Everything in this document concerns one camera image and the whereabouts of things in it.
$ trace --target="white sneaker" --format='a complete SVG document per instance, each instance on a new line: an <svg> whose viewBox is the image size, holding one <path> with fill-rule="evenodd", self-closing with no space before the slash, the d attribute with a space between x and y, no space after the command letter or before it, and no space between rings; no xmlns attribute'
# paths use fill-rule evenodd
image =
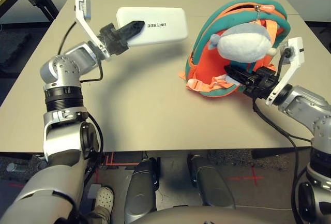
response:
<svg viewBox="0 0 331 224"><path fill-rule="evenodd" d="M97 197L95 198L95 207L97 206L104 207L109 211L109 214L111 214L113 205L114 205L113 191L108 187L101 187L97 192Z"/></svg>

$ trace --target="red tape marking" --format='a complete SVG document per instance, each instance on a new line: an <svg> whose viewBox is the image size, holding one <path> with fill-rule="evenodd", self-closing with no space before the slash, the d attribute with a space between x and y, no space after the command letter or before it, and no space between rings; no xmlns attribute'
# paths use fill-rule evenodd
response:
<svg viewBox="0 0 331 224"><path fill-rule="evenodd" d="M255 184L255 186L257 186L258 185L258 181L256 179L256 174L255 174L255 170L254 170L254 167L253 166L251 167L251 170L252 170L253 177L254 177L254 184Z"/></svg>
<svg viewBox="0 0 331 224"><path fill-rule="evenodd" d="M22 184L7 184L9 187L24 188Z"/></svg>
<svg viewBox="0 0 331 224"><path fill-rule="evenodd" d="M139 163L113 163L114 160L114 152L112 152L112 156L110 158L110 163L108 162L109 160L109 155L106 156L106 166L137 166Z"/></svg>

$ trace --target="black cable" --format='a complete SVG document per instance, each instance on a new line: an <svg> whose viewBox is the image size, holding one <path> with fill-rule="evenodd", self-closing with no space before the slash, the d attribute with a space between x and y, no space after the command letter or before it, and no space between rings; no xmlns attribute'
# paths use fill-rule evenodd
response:
<svg viewBox="0 0 331 224"><path fill-rule="evenodd" d="M97 82L97 81L101 81L103 79L103 70L102 70L101 60L97 58L97 61L98 61L98 66L99 66L99 70L100 70L100 77L98 79L81 80L81 83Z"/></svg>
<svg viewBox="0 0 331 224"><path fill-rule="evenodd" d="M302 137L294 136L294 135L291 135L290 133L289 133L289 136L290 136L291 138L295 138L295 139L298 139L298 140L304 140L304 141L307 141L307 142L311 143L311 140L310 140L310 139L306 139L306 138L302 138Z"/></svg>
<svg viewBox="0 0 331 224"><path fill-rule="evenodd" d="M281 127L277 126L273 121L271 121L267 116L265 116L261 110L259 109L258 105L256 104L256 98L253 99L253 111L255 113L258 114L258 116L264 120L265 122L267 122L270 126L272 126L273 128L275 128L278 132L280 132L283 136L285 136L290 143L292 144L293 148L294 148L294 154L295 154L295 165L294 165L294 176L293 176L293 181L292 181L292 190L291 190L291 207L292 207L292 212L293 212L293 216L295 219L295 222L297 224L303 224L300 215L297 212L296 209L296 204L295 204L295 198L293 200L293 194L295 196L295 182L297 181L298 178L298 166L299 166L299 152L297 149L296 144L294 143L294 141L290 138L290 135L288 132L286 132L285 130L283 130Z"/></svg>
<svg viewBox="0 0 331 224"><path fill-rule="evenodd" d="M77 207L77 205L76 205L76 202L75 202L71 197L69 197L68 195L63 194L62 192L59 192L59 191L54 191L54 192L53 192L53 195L55 195L55 196L59 196L59 197L62 197L62 198L64 198L64 199L66 199L66 200L72 205L72 211L73 211L73 212L71 212L71 213L73 214L73 216L72 216L72 215L69 215L69 217L68 217L68 219L67 219L67 221L69 221L69 223L75 223L75 221L72 219L72 218L74 218L74 219L81 220L82 223L84 223L84 224L88 224L87 219L86 219L85 216L82 215L82 213L79 211L79 209L78 209L78 207Z"/></svg>
<svg viewBox="0 0 331 224"><path fill-rule="evenodd" d="M98 168L98 165L101 163L101 159L102 159L102 152L103 152L103 135L101 132L101 128L99 126L99 124L97 123L97 121L93 118L93 116L88 113L88 117L91 119L91 121L93 122L93 124L96 126L99 136L100 136L100 151L98 152L98 156L91 168L91 171L88 173L87 177L84 180L84 185L86 185L88 183L88 181L91 179L92 175L94 174L95 170Z"/></svg>
<svg viewBox="0 0 331 224"><path fill-rule="evenodd" d="M76 21L74 23L72 23L72 25L69 27L68 31L66 32L66 34L64 35L63 39L62 39L62 42L60 44L60 47L58 48L58 52L57 54L60 55L61 52L62 52L62 47L63 47L63 44L64 42L66 41L70 31L73 29L73 27L76 25Z"/></svg>

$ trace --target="floor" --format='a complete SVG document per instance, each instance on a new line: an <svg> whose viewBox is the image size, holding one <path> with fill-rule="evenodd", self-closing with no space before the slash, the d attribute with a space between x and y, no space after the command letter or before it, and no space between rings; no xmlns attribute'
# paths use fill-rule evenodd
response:
<svg viewBox="0 0 331 224"><path fill-rule="evenodd" d="M312 27L313 32L331 53L331 32L320 33L323 28ZM29 32L31 39L25 44L18 58L8 67L0 67L5 72L20 72L39 41L47 31L46 28L10 29L2 30L0 35L10 32ZM15 79L0 79L0 105L10 91ZM189 151L148 152L149 157L161 157L160 188L156 192L157 209L161 210L177 205L200 205L201 200L196 188L192 187L186 165ZM275 156L271 160L252 162L246 161L244 154L250 151L196 151L208 156L216 165L218 171L228 183L234 196L237 209L256 214L262 218L271 219L272 223L294 223L290 210L291 180L293 176L293 154ZM227 159L228 157L241 158L244 162ZM137 159L137 155L129 154L128 158ZM300 167L307 164L309 151L300 151ZM8 173L6 166L10 162L20 162L0 156L0 217L3 211L14 200L39 165L39 159L34 157L28 162L28 169L24 173ZM115 193L115 205L111 223L123 223L123 211L127 187L132 170L126 167L102 167L98 176L92 178L93 183L108 185ZM91 203L83 198L83 211L87 212Z"/></svg>

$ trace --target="teal backpack trim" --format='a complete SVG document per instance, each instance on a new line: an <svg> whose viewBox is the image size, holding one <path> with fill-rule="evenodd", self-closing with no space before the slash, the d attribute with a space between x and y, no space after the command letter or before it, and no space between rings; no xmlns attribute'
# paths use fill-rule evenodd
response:
<svg viewBox="0 0 331 224"><path fill-rule="evenodd" d="M200 60L201 53L209 41L212 34L215 34L221 30L229 29L232 26L236 26L239 24L247 23L254 21L257 17L257 14L252 11L243 11L240 13L234 13L230 14L228 16L224 16L217 21L215 21L205 32L205 34L201 37L200 42L198 46L195 49L195 53L193 55L193 63L198 64ZM289 34L291 27L289 23L284 20L283 18L275 15L275 14L269 14L269 13L260 13L260 19L261 20L273 20L276 21L280 27L284 28L284 32L279 34L276 37L275 43L273 45L274 48L278 47L278 45L285 39L287 34Z"/></svg>
<svg viewBox="0 0 331 224"><path fill-rule="evenodd" d="M285 12L285 9L278 2L273 1L273 0L235 0L235 1L229 2L226 5L224 5L223 7L219 8L216 12L214 12L212 14L211 17L209 17L209 19L203 25L203 27L202 27L201 31L199 32L198 37L195 41L195 44L193 46L193 50L195 50L195 53L193 55L193 64L197 65L199 63L202 51L203 51L204 47L206 46L206 44L208 43L212 34L215 34L221 30L229 29L230 27L235 26L235 25L254 21L256 19L256 16L257 16L256 12L242 11L239 13L234 13L234 14L224 16L224 17L218 19L217 21L215 21L210 26L210 24L215 20L215 18L221 12L223 12L227 8L231 7L232 5L235 5L238 3L245 3L245 2L253 2L253 3L263 4L263 5L274 5L275 9L284 15L285 20L275 14L265 13L265 12L260 13L260 19L276 21L278 23L278 25L284 29L284 31L276 37L275 43L273 45L274 48L277 48L279 46L279 44L285 39L285 37L289 34L291 27L290 27L289 23L287 22L287 14ZM247 68L246 63L239 63L239 62L231 61L231 64L236 64L242 68ZM250 72L253 70L254 65L255 65L255 63L253 63L250 66L250 69L249 69ZM188 80L188 75L189 75L190 69L191 69L191 67L189 65L189 60L187 60L186 66L185 66L186 80ZM226 95L226 94L234 91L236 89L236 87L237 87L236 85L233 85L230 88L220 88L220 89L216 89L211 92L200 92L200 94L202 94L204 96L209 96L209 97L217 97L217 96Z"/></svg>
<svg viewBox="0 0 331 224"><path fill-rule="evenodd" d="M232 5L238 4L238 3L246 3L246 2L252 2L252 3L259 3L259 4L263 4L263 5L274 5L275 9L280 12L282 15L285 16L285 19L287 20L288 16L285 12L285 9L283 8L283 6L280 5L280 3L274 1L274 0L234 0L232 2L229 2L227 4L225 4L224 6L222 6L221 8L219 8L218 10L216 10L212 16L209 17L209 19L206 21L206 23L203 25L201 31L198 34L198 37L194 43L193 46L193 50L195 49L195 47L198 45L198 42L203 34L203 32L205 31L205 29L207 27L209 27L209 25L215 20L215 18L224 10L226 10L227 8L231 7Z"/></svg>

